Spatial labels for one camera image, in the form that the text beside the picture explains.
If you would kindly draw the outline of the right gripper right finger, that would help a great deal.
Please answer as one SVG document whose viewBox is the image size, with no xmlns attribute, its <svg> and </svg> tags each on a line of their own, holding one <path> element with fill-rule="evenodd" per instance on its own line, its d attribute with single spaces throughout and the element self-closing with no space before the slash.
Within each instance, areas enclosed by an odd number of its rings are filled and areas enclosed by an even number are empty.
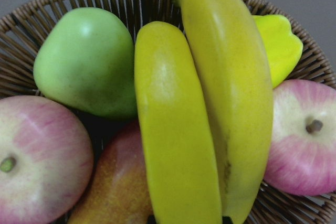
<svg viewBox="0 0 336 224">
<path fill-rule="evenodd" d="M 233 224 L 229 216 L 222 216 L 222 224 Z"/>
</svg>

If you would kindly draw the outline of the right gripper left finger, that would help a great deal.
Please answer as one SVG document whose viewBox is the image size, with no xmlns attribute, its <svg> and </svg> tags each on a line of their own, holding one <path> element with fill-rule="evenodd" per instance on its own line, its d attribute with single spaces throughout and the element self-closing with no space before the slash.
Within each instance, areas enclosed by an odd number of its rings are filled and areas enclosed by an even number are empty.
<svg viewBox="0 0 336 224">
<path fill-rule="evenodd" d="M 147 224 L 157 224 L 155 216 L 154 215 L 149 215 L 147 219 Z"/>
</svg>

